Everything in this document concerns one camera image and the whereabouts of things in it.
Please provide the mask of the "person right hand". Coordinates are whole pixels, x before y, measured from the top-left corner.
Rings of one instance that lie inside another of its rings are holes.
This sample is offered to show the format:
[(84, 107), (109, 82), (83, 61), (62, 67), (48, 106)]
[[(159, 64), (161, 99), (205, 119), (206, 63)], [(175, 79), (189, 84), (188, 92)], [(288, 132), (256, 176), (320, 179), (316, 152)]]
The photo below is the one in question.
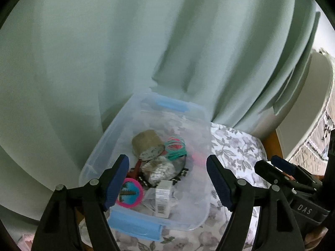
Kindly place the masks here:
[(313, 250), (320, 244), (328, 229), (325, 227), (318, 227), (314, 232), (310, 232), (304, 239), (305, 250)]

